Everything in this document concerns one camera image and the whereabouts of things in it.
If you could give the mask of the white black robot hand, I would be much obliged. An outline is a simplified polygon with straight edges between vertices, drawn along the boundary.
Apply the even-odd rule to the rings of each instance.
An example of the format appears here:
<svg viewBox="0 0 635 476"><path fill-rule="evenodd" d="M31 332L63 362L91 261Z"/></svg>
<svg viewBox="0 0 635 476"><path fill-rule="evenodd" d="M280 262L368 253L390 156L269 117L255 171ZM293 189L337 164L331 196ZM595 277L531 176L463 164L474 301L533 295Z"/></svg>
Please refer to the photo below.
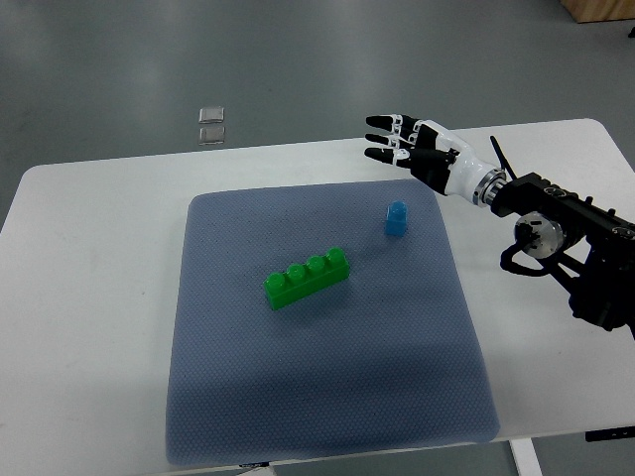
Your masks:
<svg viewBox="0 0 635 476"><path fill-rule="evenodd" d="M501 168L481 161L469 144L433 120L386 114L369 116L366 124L384 132L365 136L373 144L366 157L408 170L439 194L484 207L486 194L506 181Z"/></svg>

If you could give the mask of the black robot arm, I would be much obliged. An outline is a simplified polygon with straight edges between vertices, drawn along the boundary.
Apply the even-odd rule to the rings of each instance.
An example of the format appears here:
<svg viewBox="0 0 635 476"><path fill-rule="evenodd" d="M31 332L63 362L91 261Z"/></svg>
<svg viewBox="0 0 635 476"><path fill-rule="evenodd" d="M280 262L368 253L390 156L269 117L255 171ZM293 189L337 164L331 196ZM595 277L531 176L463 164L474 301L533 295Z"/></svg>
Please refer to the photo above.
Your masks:
<svg viewBox="0 0 635 476"><path fill-rule="evenodd" d="M573 317L606 331L633 328L634 225L592 202L534 173L484 192L495 215L519 215L503 270L550 275L570 294Z"/></svg>

